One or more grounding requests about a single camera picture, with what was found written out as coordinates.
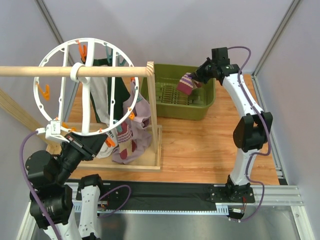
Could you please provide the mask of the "teal clothes peg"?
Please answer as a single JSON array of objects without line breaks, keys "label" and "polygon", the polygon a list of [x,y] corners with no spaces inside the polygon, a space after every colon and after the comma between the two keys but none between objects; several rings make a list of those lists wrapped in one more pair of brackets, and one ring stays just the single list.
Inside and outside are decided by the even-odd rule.
[{"label": "teal clothes peg", "polygon": [[[118,122],[119,122],[119,121],[116,120],[116,119],[113,120],[113,123],[114,123],[114,124],[117,124]],[[116,126],[116,130],[117,130],[117,133],[118,133],[118,134],[121,134],[121,133],[123,132],[122,125],[121,125],[121,124],[118,124],[118,125]]]}]

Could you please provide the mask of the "maroon striped sock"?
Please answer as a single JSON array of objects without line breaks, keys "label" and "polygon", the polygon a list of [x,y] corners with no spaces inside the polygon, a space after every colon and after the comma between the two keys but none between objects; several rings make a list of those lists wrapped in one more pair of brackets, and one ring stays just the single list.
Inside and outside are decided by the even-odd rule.
[{"label": "maroon striped sock", "polygon": [[112,160],[117,163],[125,164],[133,156],[137,148],[136,142],[133,140],[133,132],[131,127],[124,121],[121,123],[122,133],[117,132],[118,147],[112,154]]}]

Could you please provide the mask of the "white round clip hanger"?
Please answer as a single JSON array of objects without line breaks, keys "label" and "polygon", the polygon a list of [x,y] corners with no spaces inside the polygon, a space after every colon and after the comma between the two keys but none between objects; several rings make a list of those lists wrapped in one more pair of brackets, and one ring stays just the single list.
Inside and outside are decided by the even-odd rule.
[{"label": "white round clip hanger", "polygon": [[[80,38],[80,39],[75,39],[75,40],[70,40],[70,41],[64,42],[64,43],[60,44],[59,46],[57,46],[56,48],[54,48],[43,59],[42,65],[39,67],[45,67],[44,64],[47,62],[47,60],[49,60],[58,51],[62,51],[64,53],[62,67],[68,67],[67,62],[68,62],[68,55],[69,55],[69,46],[74,45],[76,43],[80,44],[80,43],[84,43],[84,42],[87,43],[86,62],[85,62],[85,64],[82,64],[80,62],[75,63],[71,67],[70,75],[67,76],[67,77],[70,77],[70,79],[76,83],[82,83],[82,129],[78,133],[78,135],[80,135],[80,136],[93,136],[93,135],[99,135],[99,134],[106,134],[108,131],[111,131],[112,129],[116,128],[117,125],[124,122],[128,118],[130,113],[127,110],[126,114],[121,119],[118,120],[117,124],[113,123],[114,105],[115,105],[116,101],[115,101],[115,91],[114,91],[114,89],[112,89],[111,90],[111,97],[110,97],[110,99],[111,99],[111,101],[110,101],[110,117],[109,117],[108,128],[104,128],[101,130],[97,130],[95,132],[91,132],[90,131],[90,124],[91,124],[90,84],[91,84],[91,79],[93,77],[107,77],[107,76],[93,76],[93,77],[91,77],[91,76],[76,76],[76,73],[80,67],[94,67],[93,61],[94,61],[94,53],[95,53],[95,44],[104,45],[104,46],[112,49],[112,61],[113,62],[116,61],[116,58],[118,56],[121,56],[128,62],[127,67],[135,67],[132,64],[131,60],[127,57],[127,55],[124,52],[122,52],[119,48],[117,48],[116,46],[114,46],[113,44],[111,44],[109,42],[106,42],[106,41],[103,41],[100,39],[95,39],[95,38]],[[36,83],[39,83],[39,77],[40,76],[33,77],[34,78],[33,95],[34,95],[34,99],[35,99],[35,102],[37,104],[39,111],[41,112],[43,117],[48,121],[48,123],[50,123],[51,120],[58,118],[61,121],[61,132],[71,131],[70,128],[65,128],[62,125],[62,115],[63,115],[64,95],[65,95],[65,81],[66,81],[67,77],[60,76],[61,77],[61,88],[60,88],[60,97],[58,100],[58,102],[59,102],[58,116],[56,118],[51,118],[47,114],[43,104],[41,103],[41,100],[39,97],[38,87],[36,86]],[[115,87],[115,80],[117,77],[110,77],[110,78],[111,78],[111,87],[114,88]],[[138,96],[139,96],[139,85],[137,84],[134,88],[134,99],[133,99],[133,102],[129,108],[133,109],[135,107]]]}]

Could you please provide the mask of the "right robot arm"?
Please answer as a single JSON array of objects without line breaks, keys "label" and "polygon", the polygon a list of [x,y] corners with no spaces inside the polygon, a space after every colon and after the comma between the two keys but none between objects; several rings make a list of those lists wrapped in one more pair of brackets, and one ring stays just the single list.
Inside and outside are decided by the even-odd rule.
[{"label": "right robot arm", "polygon": [[245,83],[242,68],[231,63],[228,51],[227,47],[213,48],[211,57],[190,75],[201,83],[216,79],[230,95],[240,117],[233,131],[233,142],[237,148],[233,170],[224,186],[211,186],[209,192],[211,201],[215,203],[240,203],[243,200],[253,203],[251,172],[264,144],[270,144],[273,115],[255,101]]}]

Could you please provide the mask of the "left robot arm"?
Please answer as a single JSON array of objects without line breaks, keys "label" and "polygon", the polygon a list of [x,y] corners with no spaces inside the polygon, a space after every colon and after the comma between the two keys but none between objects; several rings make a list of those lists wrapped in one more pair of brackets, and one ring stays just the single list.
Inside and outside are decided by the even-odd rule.
[{"label": "left robot arm", "polygon": [[22,172],[30,189],[30,215],[52,240],[99,240],[98,200],[103,182],[98,174],[85,176],[78,189],[81,199],[80,222],[76,223],[73,190],[67,180],[81,161],[91,161],[99,153],[106,134],[66,136],[59,154],[46,150],[21,160]]}]

